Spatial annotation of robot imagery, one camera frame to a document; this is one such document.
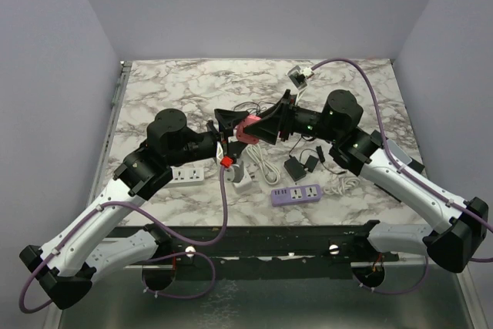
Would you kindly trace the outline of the white power strip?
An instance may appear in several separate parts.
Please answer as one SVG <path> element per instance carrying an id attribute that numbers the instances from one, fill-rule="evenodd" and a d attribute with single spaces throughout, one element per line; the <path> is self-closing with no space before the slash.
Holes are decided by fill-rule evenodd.
<path id="1" fill-rule="evenodd" d="M 173 168 L 173 178 L 168 187 L 198 186 L 205 180 L 203 167 Z"/>

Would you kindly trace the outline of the purple power strip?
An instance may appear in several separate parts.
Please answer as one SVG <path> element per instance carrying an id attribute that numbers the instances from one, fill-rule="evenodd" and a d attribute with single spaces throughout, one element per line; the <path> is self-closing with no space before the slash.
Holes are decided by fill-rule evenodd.
<path id="1" fill-rule="evenodd" d="M 271 191 L 271 205 L 293 206 L 320 201 L 323 191 L 318 184 L 293 186 Z"/>

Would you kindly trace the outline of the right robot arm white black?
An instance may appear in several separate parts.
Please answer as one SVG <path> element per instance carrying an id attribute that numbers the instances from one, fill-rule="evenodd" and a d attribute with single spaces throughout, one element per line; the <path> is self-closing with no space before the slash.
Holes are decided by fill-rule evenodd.
<path id="1" fill-rule="evenodd" d="M 331 144 L 334 162 L 344 170 L 385 190 L 409 206 L 425 225 L 378 223 L 354 241 L 362 260 L 379 253 L 404 252 L 426 256 L 452 273 L 460 273 L 486 237 L 488 205 L 465 200 L 440 188 L 393 154 L 381 131 L 368 134 L 358 124 L 363 114 L 347 90 L 329 94 L 321 112 L 301 108 L 288 92 L 260 119 L 244 128 L 247 135 L 269 144 L 298 133 Z"/>

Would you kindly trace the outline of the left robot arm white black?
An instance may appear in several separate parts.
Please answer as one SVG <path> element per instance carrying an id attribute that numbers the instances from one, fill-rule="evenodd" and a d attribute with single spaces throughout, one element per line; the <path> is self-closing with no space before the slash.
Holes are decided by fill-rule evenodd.
<path id="1" fill-rule="evenodd" d="M 28 308 L 27 290 L 33 281 L 48 296 L 48 304 L 64 310 L 77 304 L 92 285 L 106 274 L 140 261 L 162 263 L 170 252 L 169 243 L 154 234 L 158 229 L 165 238 L 175 237 L 187 245 L 199 246 L 170 229 L 142 209 L 159 190 L 170 183 L 173 168 L 203 159 L 216 159 L 219 165 L 223 222 L 219 233 L 205 242 L 219 242 L 226 233 L 228 205 L 225 172 L 235 159 L 229 155 L 228 139 L 249 115 L 247 111 L 217 109 L 216 120 L 207 130 L 197 133 L 187 125 L 186 115 L 178 109 L 164 109 L 146 128 L 146 139 L 125 157 L 112 179 L 87 208 L 56 237 L 41 246 L 28 245 L 19 257 L 30 276 L 18 299 L 24 314 L 34 314 L 43 305 Z M 131 237 L 104 247 L 101 242 L 131 212 L 137 212 L 152 225 Z"/>

